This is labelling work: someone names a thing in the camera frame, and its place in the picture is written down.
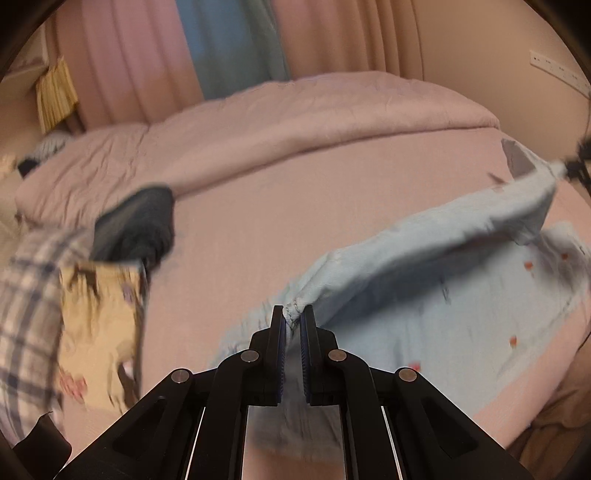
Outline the light blue strawberry pants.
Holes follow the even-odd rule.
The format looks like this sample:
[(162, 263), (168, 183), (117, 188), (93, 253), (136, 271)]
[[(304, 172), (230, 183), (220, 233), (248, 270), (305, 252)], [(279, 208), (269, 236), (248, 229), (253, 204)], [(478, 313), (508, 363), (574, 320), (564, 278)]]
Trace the light blue strawberry pants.
[(305, 307), (370, 366), (416, 368), (502, 445), (537, 416), (589, 329), (590, 244), (569, 222), (546, 225), (565, 166), (502, 148), (509, 183), (325, 254), (225, 336), (221, 357), (269, 326), (274, 306), (287, 320), (283, 399), (254, 410), (256, 446), (310, 460), (341, 450), (338, 411), (304, 401)]

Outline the cream patterned folded cloth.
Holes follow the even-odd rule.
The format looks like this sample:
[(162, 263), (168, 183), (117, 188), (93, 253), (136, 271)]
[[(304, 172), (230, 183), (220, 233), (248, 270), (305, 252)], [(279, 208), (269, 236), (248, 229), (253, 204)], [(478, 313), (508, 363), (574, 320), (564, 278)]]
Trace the cream patterned folded cloth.
[(56, 386), (89, 409), (123, 414), (138, 398), (144, 268), (138, 262), (84, 261), (61, 268), (59, 280)]

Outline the pink bed sheet mattress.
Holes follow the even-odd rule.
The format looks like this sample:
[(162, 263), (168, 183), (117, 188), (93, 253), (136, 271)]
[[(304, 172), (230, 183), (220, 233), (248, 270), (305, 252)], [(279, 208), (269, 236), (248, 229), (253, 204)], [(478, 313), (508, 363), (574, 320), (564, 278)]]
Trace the pink bed sheet mattress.
[[(247, 315), (325, 254), (466, 195), (509, 183), (492, 128), (349, 142), (273, 162), (179, 201), (176, 239), (150, 290), (142, 386), (217, 362)], [(590, 244), (590, 211), (559, 183), (546, 225)]]

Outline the plaid grey white pillow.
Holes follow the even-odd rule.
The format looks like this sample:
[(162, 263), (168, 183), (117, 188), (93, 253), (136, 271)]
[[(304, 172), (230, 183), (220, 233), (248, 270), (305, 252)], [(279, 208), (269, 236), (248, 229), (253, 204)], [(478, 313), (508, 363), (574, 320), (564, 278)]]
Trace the plaid grey white pillow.
[(27, 233), (1, 271), (1, 433), (23, 440), (61, 411), (54, 386), (62, 328), (60, 269), (89, 256), (89, 230)]

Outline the dark navy folded garment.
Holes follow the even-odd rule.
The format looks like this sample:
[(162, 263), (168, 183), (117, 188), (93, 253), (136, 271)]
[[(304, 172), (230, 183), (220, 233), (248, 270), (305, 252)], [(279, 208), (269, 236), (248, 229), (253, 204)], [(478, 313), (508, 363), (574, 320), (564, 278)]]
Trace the dark navy folded garment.
[(94, 225), (90, 259), (140, 261), (155, 269), (172, 249), (174, 197), (163, 185), (143, 188), (104, 213)]

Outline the pink folded duvet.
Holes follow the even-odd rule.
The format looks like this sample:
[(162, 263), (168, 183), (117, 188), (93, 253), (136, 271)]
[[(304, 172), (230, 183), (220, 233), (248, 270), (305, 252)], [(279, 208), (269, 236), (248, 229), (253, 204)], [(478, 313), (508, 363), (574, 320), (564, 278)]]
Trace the pink folded duvet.
[(156, 124), (77, 136), (25, 178), (15, 203), (31, 223), (75, 228), (149, 185), (179, 197), (315, 149), (498, 124), (453, 90), (385, 72), (267, 82)]

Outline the checkered blue pillow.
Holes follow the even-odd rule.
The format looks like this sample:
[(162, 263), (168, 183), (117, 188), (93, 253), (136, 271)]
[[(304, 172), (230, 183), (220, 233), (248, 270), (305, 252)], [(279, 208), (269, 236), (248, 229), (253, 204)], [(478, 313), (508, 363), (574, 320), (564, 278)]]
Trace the checkered blue pillow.
[(46, 135), (37, 146), (18, 163), (17, 169), (22, 178), (60, 152), (74, 136), (65, 131), (54, 131)]

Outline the yellow straw tassel hanging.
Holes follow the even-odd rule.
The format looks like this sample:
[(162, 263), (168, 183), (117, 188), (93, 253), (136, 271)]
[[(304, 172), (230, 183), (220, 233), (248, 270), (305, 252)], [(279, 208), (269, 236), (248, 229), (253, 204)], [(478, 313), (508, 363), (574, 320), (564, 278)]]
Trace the yellow straw tassel hanging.
[(35, 92), (43, 134), (53, 130), (76, 111), (79, 98), (63, 56), (37, 80)]

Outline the blue curtain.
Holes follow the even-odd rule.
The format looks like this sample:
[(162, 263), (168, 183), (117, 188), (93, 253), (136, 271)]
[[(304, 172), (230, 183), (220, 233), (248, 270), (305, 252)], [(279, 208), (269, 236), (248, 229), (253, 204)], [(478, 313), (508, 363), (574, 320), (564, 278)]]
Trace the blue curtain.
[(206, 100), (290, 80), (270, 1), (188, 0), (176, 6)]

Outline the pink curtain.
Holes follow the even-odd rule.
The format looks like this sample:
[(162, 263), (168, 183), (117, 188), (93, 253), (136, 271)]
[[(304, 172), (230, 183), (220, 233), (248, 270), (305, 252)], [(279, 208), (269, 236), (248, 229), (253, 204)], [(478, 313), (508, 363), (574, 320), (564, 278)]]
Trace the pink curtain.
[[(82, 125), (154, 123), (205, 101), (176, 3), (67, 1), (48, 21)], [(331, 72), (424, 75), (410, 1), (270, 1), (290, 80)]]

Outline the white wall power strip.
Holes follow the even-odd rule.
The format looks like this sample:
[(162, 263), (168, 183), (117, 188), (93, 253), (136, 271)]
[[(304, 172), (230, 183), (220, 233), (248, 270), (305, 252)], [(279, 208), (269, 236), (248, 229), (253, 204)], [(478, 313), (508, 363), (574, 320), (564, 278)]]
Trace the white wall power strip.
[(590, 84), (583, 75), (535, 51), (530, 51), (530, 65), (561, 80), (586, 98), (590, 98)]

